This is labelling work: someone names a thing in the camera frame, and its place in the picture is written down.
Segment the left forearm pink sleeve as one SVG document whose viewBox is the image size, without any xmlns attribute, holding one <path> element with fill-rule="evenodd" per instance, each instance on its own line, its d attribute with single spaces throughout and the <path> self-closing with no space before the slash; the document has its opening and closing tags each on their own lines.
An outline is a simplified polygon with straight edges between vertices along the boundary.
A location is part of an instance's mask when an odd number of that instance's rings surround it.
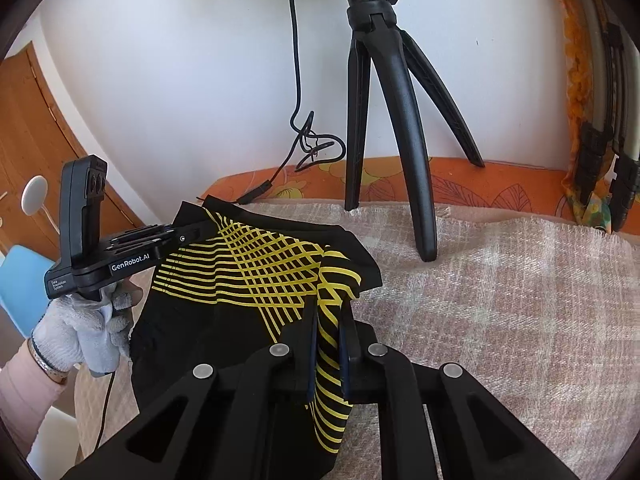
<svg viewBox="0 0 640 480">
<path fill-rule="evenodd" d="M 27 339 L 1 370 L 1 420 L 23 457 L 67 385 L 76 350 L 60 340 Z"/>
</svg>

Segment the left hand white knit glove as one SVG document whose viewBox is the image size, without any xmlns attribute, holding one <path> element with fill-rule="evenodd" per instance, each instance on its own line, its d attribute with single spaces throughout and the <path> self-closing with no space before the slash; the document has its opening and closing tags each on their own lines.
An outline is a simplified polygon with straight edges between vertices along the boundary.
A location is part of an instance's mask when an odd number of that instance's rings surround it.
<svg viewBox="0 0 640 480">
<path fill-rule="evenodd" d="M 84 364 L 96 377 L 129 358 L 132 308 L 143 290 L 125 280 L 100 289 L 97 300 L 73 292 L 52 300 L 28 340 L 36 362 L 56 379 Z"/>
</svg>

